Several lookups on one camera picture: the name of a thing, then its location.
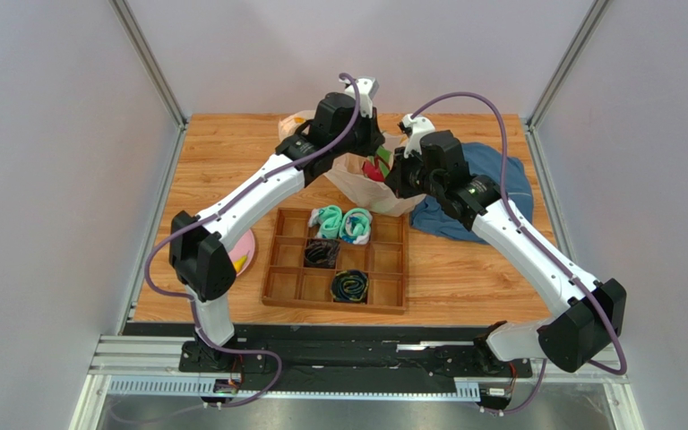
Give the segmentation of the red dragon fruit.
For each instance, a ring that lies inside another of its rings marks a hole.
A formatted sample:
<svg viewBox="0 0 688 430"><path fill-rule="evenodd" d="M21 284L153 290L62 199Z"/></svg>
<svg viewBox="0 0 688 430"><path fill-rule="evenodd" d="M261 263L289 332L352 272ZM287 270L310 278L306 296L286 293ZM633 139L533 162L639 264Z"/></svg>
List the red dragon fruit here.
<svg viewBox="0 0 688 430"><path fill-rule="evenodd" d="M375 182L383 183L391 172L392 151L380 146L373 156L361 165L363 175Z"/></svg>

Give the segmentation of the yellow banana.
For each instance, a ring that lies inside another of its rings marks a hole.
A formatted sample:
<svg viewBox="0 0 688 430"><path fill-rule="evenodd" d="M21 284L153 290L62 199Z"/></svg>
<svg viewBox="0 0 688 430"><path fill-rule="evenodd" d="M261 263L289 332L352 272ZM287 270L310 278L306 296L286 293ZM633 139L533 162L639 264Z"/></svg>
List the yellow banana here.
<svg viewBox="0 0 688 430"><path fill-rule="evenodd" d="M237 274L240 274L243 272L245 264L247 263L247 261L248 261L248 255L247 254L242 255L233 261L233 267L234 267Z"/></svg>

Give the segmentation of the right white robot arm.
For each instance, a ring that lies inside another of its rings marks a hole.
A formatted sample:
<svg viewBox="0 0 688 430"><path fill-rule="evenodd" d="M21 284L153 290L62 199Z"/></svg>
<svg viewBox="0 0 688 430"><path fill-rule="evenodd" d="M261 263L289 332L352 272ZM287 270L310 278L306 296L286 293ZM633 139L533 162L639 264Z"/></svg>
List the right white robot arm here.
<svg viewBox="0 0 688 430"><path fill-rule="evenodd" d="M432 132L399 147L385 183L398 197L425 194L503 255L537 291L551 316L541 322L500 322L484 343L500 361L544 358L574 373L614 344L622 331L627 292L600 281L550 244L503 196L489 176L471 173L460 141Z"/></svg>

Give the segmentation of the banana print plastic bag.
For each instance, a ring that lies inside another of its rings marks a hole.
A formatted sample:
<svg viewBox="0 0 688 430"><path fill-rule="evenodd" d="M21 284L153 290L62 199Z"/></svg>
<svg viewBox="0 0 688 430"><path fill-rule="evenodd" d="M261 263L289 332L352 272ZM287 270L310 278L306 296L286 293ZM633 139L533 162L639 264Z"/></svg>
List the banana print plastic bag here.
<svg viewBox="0 0 688 430"><path fill-rule="evenodd" d="M312 119L313 110L303 110L294 115L281 119L278 123L279 140L290 136L304 123ZM405 138L388 133L383 134L385 151L393 152L400 146L404 146ZM425 194L401 199L394 195L392 190L383 182L377 182L367 177L363 170L363 164L369 159L354 154L345 154L333 161L331 170L323 176L336 186L355 206L376 212L382 215L399 217L411 212L425 198Z"/></svg>

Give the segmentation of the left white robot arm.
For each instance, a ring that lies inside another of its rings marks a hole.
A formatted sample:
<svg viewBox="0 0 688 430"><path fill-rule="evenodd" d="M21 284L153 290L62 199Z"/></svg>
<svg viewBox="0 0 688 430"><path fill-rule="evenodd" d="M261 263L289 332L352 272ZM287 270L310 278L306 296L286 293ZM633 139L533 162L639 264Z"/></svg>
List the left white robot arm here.
<svg viewBox="0 0 688 430"><path fill-rule="evenodd" d="M362 83L327 94L310 120L297 125L264 165L235 191L211 207L177 214L171 224L169 263L186 287L195 333L211 355L236 350L228 291L237 272L229 251L258 220L309 186L347 153L368 157L383 144L374 91Z"/></svg>

